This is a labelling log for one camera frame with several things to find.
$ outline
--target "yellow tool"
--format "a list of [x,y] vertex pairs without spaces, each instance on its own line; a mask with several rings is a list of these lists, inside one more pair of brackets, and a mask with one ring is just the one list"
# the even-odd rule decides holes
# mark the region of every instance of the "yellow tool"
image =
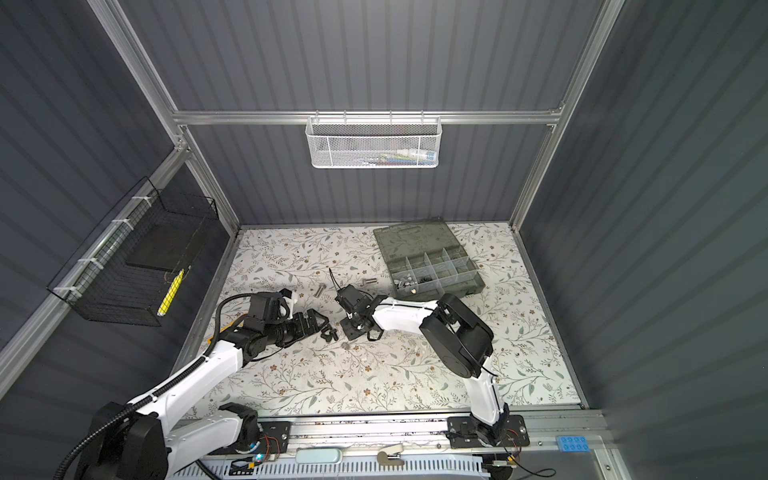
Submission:
[[170,303],[174,301],[174,296],[176,295],[177,290],[179,290],[181,280],[184,280],[184,270],[180,271],[179,274],[176,275],[176,278],[174,278],[174,281],[170,283],[168,293],[165,294],[163,303],[161,303],[160,308],[157,309],[157,316],[164,316],[168,313],[168,308],[170,307]]

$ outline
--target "floral pattern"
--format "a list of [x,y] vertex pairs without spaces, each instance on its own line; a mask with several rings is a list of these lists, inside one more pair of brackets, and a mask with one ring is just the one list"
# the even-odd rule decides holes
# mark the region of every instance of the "floral pattern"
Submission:
[[[578,403],[558,345],[541,310],[528,272],[506,223],[457,223],[451,229],[477,263],[486,287],[463,301],[494,331],[495,380],[511,406]],[[366,286],[390,294],[392,284],[375,227],[246,230],[220,300],[236,293],[277,291],[298,296],[296,311],[314,308],[331,319],[339,341],[302,340],[252,363],[213,388],[187,414],[209,415],[225,402],[238,402],[262,415],[305,415],[369,411],[454,409],[468,406],[462,379],[440,362],[421,336],[385,332],[378,342],[349,342],[339,321],[328,267],[341,285]],[[318,297],[321,283],[326,288]],[[223,309],[227,325],[247,309],[247,299]],[[213,332],[208,326],[206,339]],[[202,351],[206,342],[200,346]],[[276,352],[268,347],[262,356]]]

